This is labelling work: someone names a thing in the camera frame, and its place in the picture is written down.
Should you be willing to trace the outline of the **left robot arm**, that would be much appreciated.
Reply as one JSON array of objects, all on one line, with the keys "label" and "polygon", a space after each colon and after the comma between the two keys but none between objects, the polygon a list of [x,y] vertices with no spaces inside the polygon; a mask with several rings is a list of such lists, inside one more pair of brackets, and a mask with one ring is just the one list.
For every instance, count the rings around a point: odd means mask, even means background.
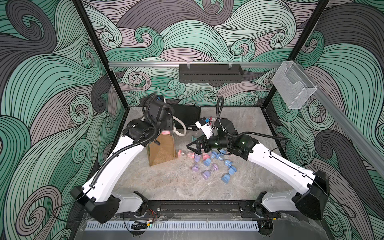
[{"label": "left robot arm", "polygon": [[123,130],[116,148],[99,170],[82,186],[71,190],[72,197],[88,214],[103,224],[118,214],[143,216],[148,199],[135,191],[126,196],[114,194],[118,180],[134,158],[150,143],[160,145],[162,132],[173,129],[174,109],[163,96],[148,95],[143,104],[144,117],[130,121]]}]

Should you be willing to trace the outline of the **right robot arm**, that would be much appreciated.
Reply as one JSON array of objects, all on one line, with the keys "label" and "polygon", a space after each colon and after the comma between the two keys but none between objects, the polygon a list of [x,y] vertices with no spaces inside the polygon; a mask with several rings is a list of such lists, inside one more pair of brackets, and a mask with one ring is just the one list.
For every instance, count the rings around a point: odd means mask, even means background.
[{"label": "right robot arm", "polygon": [[313,172],[302,168],[275,154],[254,137],[257,133],[238,133],[231,121],[221,118],[224,98],[220,96],[216,104],[216,121],[212,125],[206,118],[197,121],[203,136],[187,145],[195,155],[202,155],[214,149],[213,157],[234,155],[259,165],[276,175],[292,187],[280,193],[262,193],[256,201],[259,213],[300,212],[304,216],[321,220],[330,195],[327,174],[321,170]]}]

